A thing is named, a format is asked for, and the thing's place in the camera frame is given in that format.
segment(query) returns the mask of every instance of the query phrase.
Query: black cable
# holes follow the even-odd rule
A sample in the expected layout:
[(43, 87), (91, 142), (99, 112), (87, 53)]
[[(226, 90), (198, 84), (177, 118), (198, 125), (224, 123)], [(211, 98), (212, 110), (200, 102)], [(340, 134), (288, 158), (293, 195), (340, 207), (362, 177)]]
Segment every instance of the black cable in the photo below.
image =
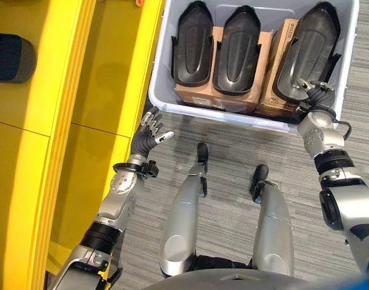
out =
[(344, 136), (343, 136), (344, 141), (346, 141), (347, 138), (351, 134), (351, 130), (352, 130), (351, 124), (349, 122), (346, 122), (346, 121), (338, 121), (337, 119), (333, 119), (332, 122), (337, 123), (337, 124), (341, 124), (341, 125), (346, 125), (348, 127), (348, 130), (347, 130), (346, 134), (344, 134)]

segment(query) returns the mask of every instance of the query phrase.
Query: robot finger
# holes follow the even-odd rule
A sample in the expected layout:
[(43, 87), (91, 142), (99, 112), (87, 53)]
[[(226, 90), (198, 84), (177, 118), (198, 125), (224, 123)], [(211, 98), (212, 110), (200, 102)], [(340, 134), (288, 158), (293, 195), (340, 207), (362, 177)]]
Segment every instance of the robot finger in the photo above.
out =
[(174, 136), (174, 132), (173, 131), (168, 131), (166, 133), (160, 134), (158, 136), (155, 137), (155, 142), (156, 144), (162, 143), (168, 139), (171, 139)]

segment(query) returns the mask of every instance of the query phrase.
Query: black curved tray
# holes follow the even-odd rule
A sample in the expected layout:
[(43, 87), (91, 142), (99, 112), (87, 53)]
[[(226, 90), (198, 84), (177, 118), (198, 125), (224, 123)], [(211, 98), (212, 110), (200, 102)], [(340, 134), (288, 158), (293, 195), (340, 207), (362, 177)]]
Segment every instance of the black curved tray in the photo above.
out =
[(321, 2), (299, 21), (295, 36), (284, 55), (273, 90), (286, 101), (299, 103), (307, 94), (297, 83), (298, 78), (328, 81), (340, 55), (333, 55), (341, 33), (334, 6)]
[(172, 37), (171, 76), (182, 86), (201, 86), (210, 78), (213, 58), (213, 20), (201, 1), (189, 4)]
[(238, 7), (228, 18), (215, 56), (213, 86), (217, 91), (226, 95), (250, 91), (260, 54), (260, 28), (255, 10), (247, 5)]

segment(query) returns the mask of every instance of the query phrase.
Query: cardboard box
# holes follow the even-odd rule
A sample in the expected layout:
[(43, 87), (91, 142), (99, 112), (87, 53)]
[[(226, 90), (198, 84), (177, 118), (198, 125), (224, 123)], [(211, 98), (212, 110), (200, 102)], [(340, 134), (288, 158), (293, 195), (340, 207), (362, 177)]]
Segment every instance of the cardboard box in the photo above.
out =
[(227, 112), (251, 113), (255, 110), (260, 99), (261, 88), (263, 86), (264, 75), (269, 56), (270, 43), (272, 42), (271, 32), (260, 32), (258, 43), (261, 44), (260, 55), (256, 67), (255, 78), (252, 89), (244, 95), (224, 95), (216, 91), (213, 87), (214, 63), (217, 50), (217, 41), (222, 40), (223, 27), (213, 28), (214, 54), (211, 66), (209, 81), (194, 88), (176, 84), (175, 91), (180, 98), (187, 103), (200, 106), (214, 107)]
[(288, 103), (287, 101), (279, 98), (274, 93), (272, 86), (275, 81), (280, 61), (288, 47), (288, 44), (293, 39), (297, 24), (298, 21), (295, 19), (286, 19), (280, 29), (273, 36), (263, 91), (255, 111), (257, 114), (270, 117), (288, 118), (296, 109), (296, 104)]

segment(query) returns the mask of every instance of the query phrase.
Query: storage bin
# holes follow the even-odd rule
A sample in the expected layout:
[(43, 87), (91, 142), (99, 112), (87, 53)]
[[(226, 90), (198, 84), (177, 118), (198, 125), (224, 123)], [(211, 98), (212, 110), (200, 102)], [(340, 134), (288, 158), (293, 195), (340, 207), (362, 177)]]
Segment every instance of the storage bin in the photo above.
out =
[[(235, 124), (253, 126), (286, 133), (297, 134), (296, 125), (266, 118), (230, 112), (214, 111), (212, 109), (195, 108), (185, 105), (174, 91), (175, 83), (171, 77), (171, 36), (177, 35), (178, 19), (191, 0), (167, 0), (163, 15), (162, 27), (158, 40), (157, 52), (149, 86), (151, 103), (163, 111), (195, 117), (208, 118)], [(309, 11), (318, 0), (205, 0), (210, 10), (214, 25), (224, 26), (226, 19), (241, 5), (253, 6), (261, 21), (262, 31), (276, 31), (285, 18), (299, 19)], [(329, 84), (336, 90), (336, 100), (333, 109), (337, 119), (341, 117), (346, 82), (350, 69), (356, 23), (358, 19), (359, 0), (329, 0), (337, 9), (341, 23), (341, 35), (335, 48), (335, 53), (342, 55), (336, 64)]]

